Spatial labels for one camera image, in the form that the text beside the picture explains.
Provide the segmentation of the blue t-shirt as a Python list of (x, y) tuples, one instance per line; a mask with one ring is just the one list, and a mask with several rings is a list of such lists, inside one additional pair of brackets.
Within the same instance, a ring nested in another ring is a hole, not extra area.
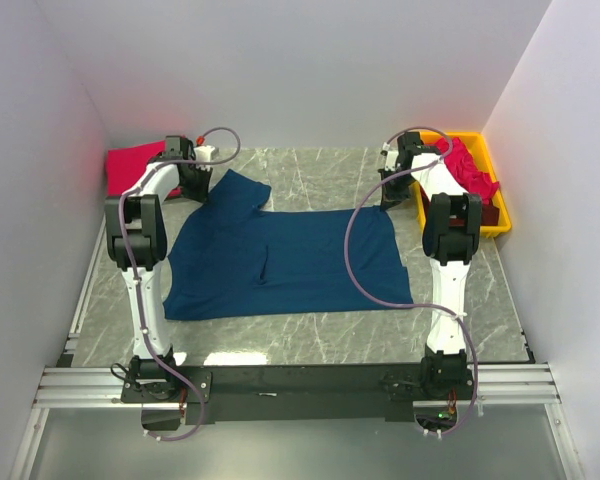
[(232, 170), (171, 249), (169, 320), (373, 310), (411, 302), (386, 212), (264, 210), (270, 186)]

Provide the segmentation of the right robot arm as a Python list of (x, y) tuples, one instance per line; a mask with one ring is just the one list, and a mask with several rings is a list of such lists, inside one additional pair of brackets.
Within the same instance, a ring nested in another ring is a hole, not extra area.
[(465, 287), (470, 264), (478, 250), (482, 199), (454, 178), (445, 159), (453, 142), (441, 138), (441, 150), (424, 143), (418, 128), (406, 129), (383, 144), (380, 208), (393, 208), (410, 197), (417, 184), (428, 199), (422, 248), (432, 271), (431, 328), (421, 362), (419, 387), (432, 399), (473, 383), (467, 367), (467, 341), (463, 333)]

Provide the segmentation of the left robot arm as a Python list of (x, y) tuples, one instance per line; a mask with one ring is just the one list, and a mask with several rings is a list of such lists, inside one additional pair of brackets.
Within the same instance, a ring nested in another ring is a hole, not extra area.
[(125, 283), (133, 325), (132, 359), (123, 369), (126, 402), (205, 400), (205, 388), (177, 372), (166, 332), (160, 281), (168, 238), (162, 206), (177, 194), (205, 202), (215, 153), (204, 137), (175, 135), (107, 155), (106, 247)]

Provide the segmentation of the folded pink t-shirt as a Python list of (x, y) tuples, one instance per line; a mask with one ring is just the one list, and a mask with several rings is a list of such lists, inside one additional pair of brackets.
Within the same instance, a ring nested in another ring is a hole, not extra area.
[(145, 173), (149, 161), (164, 150), (165, 141), (109, 150), (105, 161), (107, 195), (122, 195)]

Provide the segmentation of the crumpled pink t-shirt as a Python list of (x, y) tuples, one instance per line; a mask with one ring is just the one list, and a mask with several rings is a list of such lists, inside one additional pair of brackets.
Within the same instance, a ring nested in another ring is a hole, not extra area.
[(458, 138), (452, 138), (452, 151), (444, 163), (456, 182), (471, 194), (481, 197), (484, 204), (490, 204), (499, 189), (487, 172), (478, 169), (466, 145)]

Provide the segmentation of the yellow plastic bin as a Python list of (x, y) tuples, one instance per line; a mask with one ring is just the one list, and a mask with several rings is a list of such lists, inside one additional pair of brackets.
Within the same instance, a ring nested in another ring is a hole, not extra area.
[[(491, 149), (488, 146), (486, 138), (481, 133), (449, 132), (448, 135), (452, 138), (458, 137), (466, 145), (479, 170), (487, 172), (493, 181), (500, 181), (494, 167)], [(418, 183), (411, 185), (411, 193), (415, 198), (414, 203), (417, 206), (417, 222), (420, 230), (423, 230), (429, 201)], [(481, 225), (481, 235), (487, 238), (495, 238), (501, 234), (510, 232), (512, 229), (511, 218), (501, 188), (498, 189), (491, 202), (500, 209), (500, 217), (498, 226), (484, 227)]]

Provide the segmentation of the dark red t-shirt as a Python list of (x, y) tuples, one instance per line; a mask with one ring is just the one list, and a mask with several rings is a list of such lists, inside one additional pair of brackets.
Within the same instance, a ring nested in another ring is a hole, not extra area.
[(495, 227), (499, 225), (500, 209), (492, 202), (482, 205), (481, 225)]

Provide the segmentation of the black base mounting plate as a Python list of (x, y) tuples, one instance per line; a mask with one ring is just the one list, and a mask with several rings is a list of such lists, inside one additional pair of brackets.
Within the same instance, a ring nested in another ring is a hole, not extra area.
[(411, 422), (418, 402), (468, 400), (469, 368), (418, 363), (184, 366), (181, 382), (156, 367), (133, 368), (124, 405), (174, 409), (186, 424), (382, 418)]

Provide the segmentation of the aluminium rail frame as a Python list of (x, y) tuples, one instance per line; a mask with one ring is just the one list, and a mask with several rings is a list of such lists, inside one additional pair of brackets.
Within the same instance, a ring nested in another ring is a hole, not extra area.
[[(27, 479), (30, 476), (50, 410), (119, 407), (121, 391), (122, 381), (106, 368), (46, 368), (9, 477)], [(565, 476), (568, 479), (585, 477), (548, 365), (482, 364), (478, 394), (480, 407), (543, 405)]]

